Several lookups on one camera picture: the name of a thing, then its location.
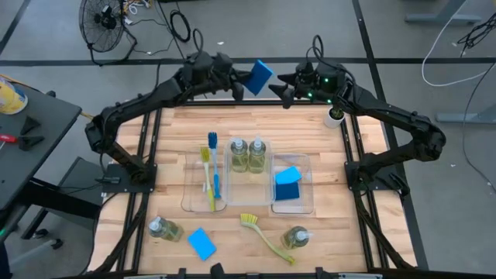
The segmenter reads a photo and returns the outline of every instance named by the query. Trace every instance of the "yellow object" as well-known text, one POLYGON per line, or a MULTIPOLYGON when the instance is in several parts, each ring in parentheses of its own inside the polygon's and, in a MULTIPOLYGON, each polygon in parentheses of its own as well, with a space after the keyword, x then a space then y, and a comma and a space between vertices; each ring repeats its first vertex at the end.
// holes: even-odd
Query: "yellow object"
POLYGON ((13 115, 22 111, 28 104, 28 97, 14 88, 8 78, 0 77, 0 113, 13 115))
POLYGON ((200 148, 201 161, 203 161, 203 167, 205 168, 205 180, 207 182, 207 195, 208 202, 210 203, 210 210, 215 211, 215 199, 214 192, 212 191, 212 186, 210 185, 210 174, 208 173, 208 162, 210 161, 210 151, 208 147, 200 148))
POLYGON ((274 251, 279 257, 285 259, 290 265, 295 264, 295 259, 288 254, 286 254, 283 250, 275 247, 267 237, 264 236, 260 228, 257 226, 258 217, 250 213, 242 213, 241 214, 241 226, 245 226, 251 229, 254 229, 255 232, 263 239, 263 241, 269 246, 269 248, 274 251))

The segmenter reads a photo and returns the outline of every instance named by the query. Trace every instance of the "black fan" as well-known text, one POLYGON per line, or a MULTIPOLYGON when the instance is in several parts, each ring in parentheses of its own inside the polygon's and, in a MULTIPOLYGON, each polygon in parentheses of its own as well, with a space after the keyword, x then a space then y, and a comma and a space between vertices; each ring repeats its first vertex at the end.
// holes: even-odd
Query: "black fan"
POLYGON ((118 64, 129 58, 137 44, 136 38, 124 26, 122 14, 122 0, 82 0, 79 8, 79 29, 84 41, 88 45, 91 61, 95 62, 93 50, 104 53, 113 50, 119 44, 122 33, 128 33, 134 40, 129 52, 124 58, 110 64, 118 64))

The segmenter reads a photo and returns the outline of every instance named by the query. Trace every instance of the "white container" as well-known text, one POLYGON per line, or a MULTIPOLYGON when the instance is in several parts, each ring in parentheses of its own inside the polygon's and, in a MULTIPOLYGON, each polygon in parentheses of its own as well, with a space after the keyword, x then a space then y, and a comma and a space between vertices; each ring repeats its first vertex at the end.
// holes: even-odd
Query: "white container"
POLYGON ((341 122, 344 119, 344 114, 343 114, 343 117, 341 119, 336 120, 333 117, 331 117, 331 109, 332 109, 332 107, 330 107, 329 110, 327 111, 327 113, 324 115, 324 124, 326 126, 328 126, 329 128, 334 129, 341 124, 341 122))

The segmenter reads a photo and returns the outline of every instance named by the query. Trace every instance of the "wooden table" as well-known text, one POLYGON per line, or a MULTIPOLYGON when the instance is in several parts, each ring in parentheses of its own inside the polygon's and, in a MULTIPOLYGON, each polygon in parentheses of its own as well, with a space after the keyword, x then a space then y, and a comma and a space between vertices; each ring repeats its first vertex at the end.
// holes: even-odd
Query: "wooden table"
MULTIPOLYGON (((326 106, 223 106, 164 109, 157 146, 156 191, 150 196, 146 222, 159 215, 184 228, 179 243, 154 239, 147 233, 139 265, 140 274, 176 274, 180 267, 187 273, 207 274, 210 266, 220 262, 226 273, 309 273, 315 267, 326 271, 365 271, 363 248, 357 213, 351 192, 346 186, 343 162, 346 154, 340 129, 329 129, 322 120, 326 106), (274 152, 306 153, 312 164, 315 210, 299 217, 275 215, 268 206, 227 206, 220 213, 185 212, 181 208, 184 188, 184 153, 207 144, 207 133, 216 131, 219 146, 233 136, 253 138, 260 134, 269 139, 274 152), (292 226, 300 225, 314 233, 307 246, 291 250, 296 259, 292 267, 277 257, 251 229, 239 224, 239 214, 258 216, 258 226, 276 245, 292 226), (202 227, 217 251, 205 262, 188 244, 188 236, 202 227)), ((379 121, 359 117, 366 152, 386 150, 379 121)), ((135 153, 142 119, 122 125, 118 142, 135 153)), ((352 137, 354 158, 358 158, 352 137)), ((415 256, 405 214, 398 195, 393 191, 375 191, 377 210, 385 236, 410 264, 415 256)), ((99 266, 122 234, 128 194, 111 200, 101 213, 95 237, 95 251, 89 270, 99 266)), ((379 266, 377 247, 371 241, 374 262, 379 266)), ((130 267, 134 239, 129 242, 126 266, 130 267)))

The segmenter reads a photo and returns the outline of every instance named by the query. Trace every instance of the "clear plastic container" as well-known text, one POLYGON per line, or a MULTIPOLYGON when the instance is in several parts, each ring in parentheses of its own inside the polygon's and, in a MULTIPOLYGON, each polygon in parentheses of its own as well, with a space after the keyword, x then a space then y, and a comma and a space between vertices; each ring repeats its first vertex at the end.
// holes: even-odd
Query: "clear plastic container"
MULTIPOLYGON (((250 144, 255 139, 243 139, 250 144)), ((262 139, 266 146, 263 171, 253 174, 249 170, 235 172, 231 162, 231 143, 224 148, 224 185, 222 199, 227 205, 271 205, 274 202, 274 179, 270 175, 270 143, 262 139)))
POLYGON ((289 167, 295 166, 301 174, 301 179, 298 181, 300 197, 283 201, 274 200, 274 203, 271 206, 272 211, 277 214, 311 214, 314 210, 314 205, 310 158, 306 154, 301 153, 275 153, 272 154, 270 161, 272 164, 271 177, 273 185, 275 185, 275 175, 289 167))
MULTIPOLYGON (((205 169, 203 167, 200 148, 186 153, 186 164, 184 165, 184 193, 181 207, 187 212, 212 212, 208 201, 207 192, 203 191, 205 183, 205 169)), ((208 174, 210 175, 210 185, 212 190, 215 190, 214 185, 214 164, 212 161, 212 152, 210 153, 210 161, 208 163, 208 174)), ((224 174, 223 150, 217 148, 217 168, 219 171, 219 188, 222 195, 224 174)), ((221 198, 215 199, 215 212, 222 211, 226 208, 226 202, 221 198)))

